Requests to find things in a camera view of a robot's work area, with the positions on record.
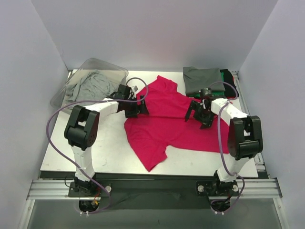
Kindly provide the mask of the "pink t-shirt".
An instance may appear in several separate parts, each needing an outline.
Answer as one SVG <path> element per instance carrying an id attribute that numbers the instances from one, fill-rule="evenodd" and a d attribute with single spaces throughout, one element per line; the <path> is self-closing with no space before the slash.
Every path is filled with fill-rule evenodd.
<path id="1" fill-rule="evenodd" d="M 128 118 L 124 123 L 127 140 L 145 169 L 150 172 L 167 159 L 166 148 L 218 153 L 217 123 L 201 129 L 200 122 L 184 116 L 192 101 L 177 91 L 177 83 L 157 76 L 137 96 L 146 95 L 149 114 Z"/>

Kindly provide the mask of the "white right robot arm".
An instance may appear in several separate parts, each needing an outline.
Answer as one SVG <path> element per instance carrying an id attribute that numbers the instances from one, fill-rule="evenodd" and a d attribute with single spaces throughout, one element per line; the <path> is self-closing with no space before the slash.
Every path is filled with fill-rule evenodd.
<path id="1" fill-rule="evenodd" d="M 229 181 L 248 161 L 263 149 L 260 120 L 236 109 L 226 99 L 214 99 L 208 109 L 200 102 L 183 95 L 164 101 L 157 96 L 149 99 L 149 116 L 135 121 L 135 130 L 128 141 L 136 155 L 151 171 L 167 158 L 167 146 L 180 149 L 229 153 L 234 162 L 224 164 L 217 171 L 218 179 L 211 189 L 221 195 L 228 189 Z"/>

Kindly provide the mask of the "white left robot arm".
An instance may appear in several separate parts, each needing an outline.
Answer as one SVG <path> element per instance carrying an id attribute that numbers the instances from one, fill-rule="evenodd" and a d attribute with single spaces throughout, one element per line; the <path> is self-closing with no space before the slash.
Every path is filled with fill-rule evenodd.
<path id="1" fill-rule="evenodd" d="M 166 148 L 209 151 L 217 150 L 215 127 L 205 129 L 199 125 L 201 104 L 180 94 L 173 82 L 157 80 L 132 94 L 130 87 L 120 85 L 100 104 L 87 107 L 74 106 L 64 131 L 72 147 L 75 164 L 75 183 L 83 195 L 96 192 L 95 172 L 91 147 L 94 144 L 100 116 L 125 112 L 124 129 L 132 150 L 147 171 L 151 171 L 166 158 Z"/>

